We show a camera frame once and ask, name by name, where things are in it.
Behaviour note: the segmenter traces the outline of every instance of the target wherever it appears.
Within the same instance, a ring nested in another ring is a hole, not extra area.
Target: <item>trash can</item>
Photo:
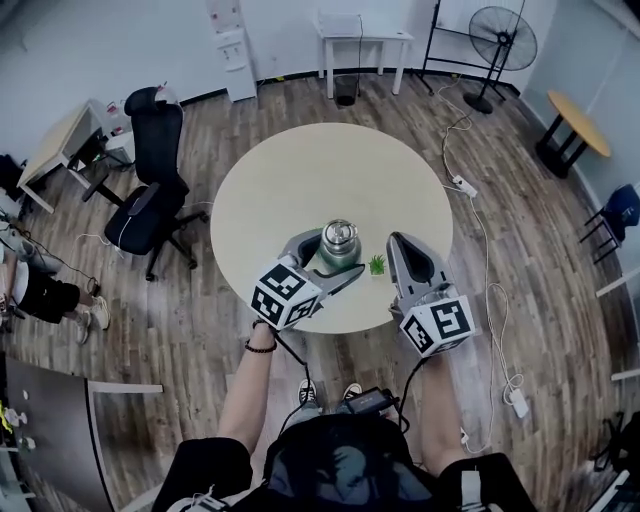
[[[337,76],[335,78],[336,85],[336,103],[342,107],[349,107],[356,102],[356,94],[358,93],[358,79],[353,75]]]

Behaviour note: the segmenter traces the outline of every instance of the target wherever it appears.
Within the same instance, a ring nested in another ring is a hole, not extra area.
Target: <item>small white table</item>
[[[327,97],[333,98],[333,66],[334,55],[333,45],[335,43],[353,43],[360,40],[360,34],[353,36],[330,36],[326,35],[322,31],[320,25],[316,25],[316,30],[321,39],[321,49],[323,55],[320,57],[320,66],[318,69],[318,76],[324,77],[323,62],[326,61],[327,68]],[[393,41],[400,42],[400,56],[396,67],[396,78],[393,81],[393,88],[391,91],[393,94],[400,92],[400,83],[402,82],[402,74],[404,73],[404,63],[407,58],[407,53],[413,41],[413,36],[404,30],[395,30],[393,27],[389,27],[383,22],[368,17],[362,16],[362,41],[363,42],[378,42],[379,45],[379,60],[378,60],[378,74],[382,75],[384,71],[384,56],[388,43]]]
[[[358,227],[362,263],[377,254],[386,259],[394,231],[419,238],[445,260],[451,250],[449,200],[418,153],[371,128],[323,123],[261,142],[229,171],[211,213],[216,263],[231,288],[250,303],[260,271],[287,240],[333,219]],[[367,268],[296,329],[348,333],[391,321],[396,290],[386,267],[380,277]],[[322,268],[317,256],[307,268]]]
[[[84,188],[89,188],[91,184],[67,165],[72,154],[89,140],[97,128],[102,128],[103,134],[111,137],[102,112],[106,112],[106,108],[97,100],[90,99],[78,105],[49,128],[37,151],[27,161],[27,167],[18,180],[18,187],[49,213],[53,213],[53,206],[36,194],[29,187],[29,182],[52,171],[58,165],[63,165]]]

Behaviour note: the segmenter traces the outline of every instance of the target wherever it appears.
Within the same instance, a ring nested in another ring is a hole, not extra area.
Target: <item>blue chair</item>
[[[623,187],[616,189],[614,193],[611,194],[611,197],[604,208],[596,212],[596,214],[585,222],[584,225],[588,226],[598,217],[601,217],[600,222],[580,240],[580,243],[593,235],[600,226],[604,226],[609,233],[609,238],[606,242],[603,242],[598,246],[596,255],[603,247],[611,242],[613,242],[613,247],[599,256],[593,262],[594,265],[621,247],[626,236],[626,228],[629,226],[637,226],[638,222],[640,222],[640,197],[638,197],[633,186],[624,185]]]

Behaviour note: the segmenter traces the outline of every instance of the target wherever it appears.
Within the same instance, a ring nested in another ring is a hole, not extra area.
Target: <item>beige tabletop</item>
[[[62,150],[69,141],[69,137],[71,137],[80,119],[82,119],[82,116],[88,109],[89,102],[85,101],[49,128],[40,141],[38,151],[27,161],[27,167],[20,175],[18,186],[26,185],[32,178],[37,176],[49,162],[62,153]]]
[[[261,270],[291,237],[336,218],[358,227],[363,263],[386,258],[393,231],[418,237],[445,259],[451,250],[451,207],[429,165],[393,137],[340,123],[287,130],[244,155],[215,198],[211,243],[222,274],[248,303]],[[321,267],[316,258],[312,267]],[[296,328],[347,333],[382,325],[395,293],[388,269],[372,277],[367,268]]]
[[[598,131],[593,121],[575,103],[560,92],[549,91],[547,94],[549,101],[551,101],[558,113],[583,141],[602,156],[611,156],[611,149],[604,135]]]

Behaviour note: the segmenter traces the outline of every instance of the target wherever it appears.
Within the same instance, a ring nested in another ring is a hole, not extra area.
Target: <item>white wall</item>
[[[408,68],[422,68],[424,52],[429,37],[431,18],[435,0],[240,0],[252,50],[256,57],[257,75],[274,77],[317,69],[319,59],[319,41],[312,20],[317,10],[340,13],[377,13],[399,28],[411,33],[416,41],[408,58]],[[540,51],[544,46],[557,0],[529,0],[525,4],[523,17],[533,28]],[[486,5],[504,5],[519,10],[520,0],[442,0],[441,17],[447,24],[448,13],[456,11],[450,6],[465,4],[455,28],[468,29],[468,18],[476,7]],[[358,65],[358,45],[343,48],[336,53],[336,67],[349,68]],[[395,67],[399,47],[386,55],[385,65]],[[436,32],[431,56],[456,59],[474,64],[487,65],[473,49],[469,38]],[[377,67],[373,45],[363,45],[363,67]],[[443,63],[429,62],[428,69],[457,71],[472,75],[483,75],[484,71],[472,67],[461,67]],[[502,80],[513,83],[523,90],[533,66],[519,72],[503,74]]]
[[[47,3],[30,15],[24,51],[0,38],[0,153],[28,158],[45,131],[78,103],[95,97],[107,104],[136,88],[168,81],[181,100],[224,88],[204,0],[26,0]],[[523,16],[542,48],[557,0],[529,0]],[[478,8],[493,3],[515,9],[519,0],[443,0]],[[407,67],[420,68],[435,0],[240,0],[254,55],[256,78],[318,68],[313,27],[318,8],[330,12],[376,12],[412,33]],[[461,17],[460,23],[468,23]],[[395,67],[398,48],[388,52]],[[437,33],[432,55],[484,64],[465,36]],[[363,67],[376,66],[363,45]],[[357,43],[336,54],[336,67],[356,67]],[[430,63],[430,69],[470,74],[480,70]],[[505,73],[520,90],[533,67]]]
[[[59,0],[0,53],[0,153],[21,161],[81,101],[107,104],[169,81],[181,98],[220,89],[201,0]]]
[[[567,94],[590,115],[611,146],[611,158],[587,150],[578,161],[596,208],[618,187],[640,181],[640,40],[589,0],[559,2],[546,49],[523,98],[547,124],[556,113],[546,92]],[[640,228],[618,250],[623,271],[640,265]],[[640,294],[634,286],[632,294]]]

